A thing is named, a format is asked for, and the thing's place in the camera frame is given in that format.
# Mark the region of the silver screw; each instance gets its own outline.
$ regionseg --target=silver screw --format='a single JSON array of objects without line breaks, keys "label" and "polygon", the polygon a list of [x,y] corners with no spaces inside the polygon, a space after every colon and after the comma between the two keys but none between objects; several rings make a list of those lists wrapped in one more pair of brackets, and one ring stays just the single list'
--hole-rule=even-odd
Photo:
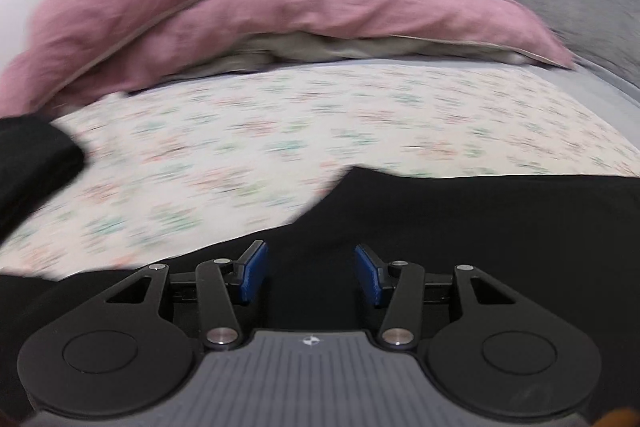
[{"label": "silver screw", "polygon": [[382,333],[382,340],[394,346],[404,346],[414,339],[414,334],[404,328],[390,328]]},{"label": "silver screw", "polygon": [[207,331],[207,340],[211,344],[231,344],[238,339],[238,332],[232,328],[213,328]]}]

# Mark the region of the gray gripper base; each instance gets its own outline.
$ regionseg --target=gray gripper base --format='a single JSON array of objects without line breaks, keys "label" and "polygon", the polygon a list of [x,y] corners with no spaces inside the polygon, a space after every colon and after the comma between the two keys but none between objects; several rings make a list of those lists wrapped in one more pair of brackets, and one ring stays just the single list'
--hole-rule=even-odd
[{"label": "gray gripper base", "polygon": [[[446,400],[411,356],[361,331],[257,331],[240,349],[209,353],[175,395],[108,421],[40,413],[27,427],[500,427]],[[539,424],[584,427],[578,416]]]}]

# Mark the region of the white bed sheet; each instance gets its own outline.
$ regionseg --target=white bed sheet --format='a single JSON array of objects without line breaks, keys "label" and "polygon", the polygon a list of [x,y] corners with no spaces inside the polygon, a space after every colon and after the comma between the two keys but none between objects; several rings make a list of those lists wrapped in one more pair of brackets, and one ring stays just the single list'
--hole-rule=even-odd
[{"label": "white bed sheet", "polygon": [[57,121],[90,166],[2,245],[0,269],[142,266],[276,227],[353,164],[434,177],[639,175],[640,151],[542,71],[371,60],[107,97]]}]

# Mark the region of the circular cap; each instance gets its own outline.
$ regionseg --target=circular cap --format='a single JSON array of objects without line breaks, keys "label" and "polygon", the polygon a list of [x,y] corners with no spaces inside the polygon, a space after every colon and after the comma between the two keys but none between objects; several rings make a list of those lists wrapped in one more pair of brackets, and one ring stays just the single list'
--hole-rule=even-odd
[{"label": "circular cap", "polygon": [[238,339],[238,332],[232,328],[213,328],[207,331],[207,340],[212,344],[231,344]]},{"label": "circular cap", "polygon": [[63,358],[82,373],[100,375],[125,367],[138,353],[136,340],[119,331],[92,331],[66,344]]},{"label": "circular cap", "polygon": [[544,337],[524,331],[505,331],[482,343],[482,356],[511,375],[535,375],[556,361],[556,348]]},{"label": "circular cap", "polygon": [[414,334],[404,328],[390,328],[382,333],[382,340],[394,346],[404,346],[414,339]]}]

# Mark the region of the black fabric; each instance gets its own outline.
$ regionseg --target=black fabric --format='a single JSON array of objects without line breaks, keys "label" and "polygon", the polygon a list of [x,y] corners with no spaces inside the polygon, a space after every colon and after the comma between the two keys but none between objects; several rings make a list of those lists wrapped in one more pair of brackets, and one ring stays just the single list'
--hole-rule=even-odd
[{"label": "black fabric", "polygon": [[[235,258],[268,241],[270,277],[258,303],[239,309],[245,328],[341,330],[379,327],[353,275],[364,241],[386,261],[446,273],[474,264],[589,333],[604,370],[596,417],[640,407],[640,179],[597,176],[399,178],[354,168],[319,204],[285,227],[213,245],[166,262],[175,273]],[[0,277],[0,409],[30,406],[15,360],[33,331],[130,271],[82,273],[61,282]],[[190,309],[180,310],[187,320]],[[433,324],[426,316],[425,328]]]},{"label": "black fabric", "polygon": [[82,168],[84,153],[56,127],[36,116],[0,118],[0,243]]}]

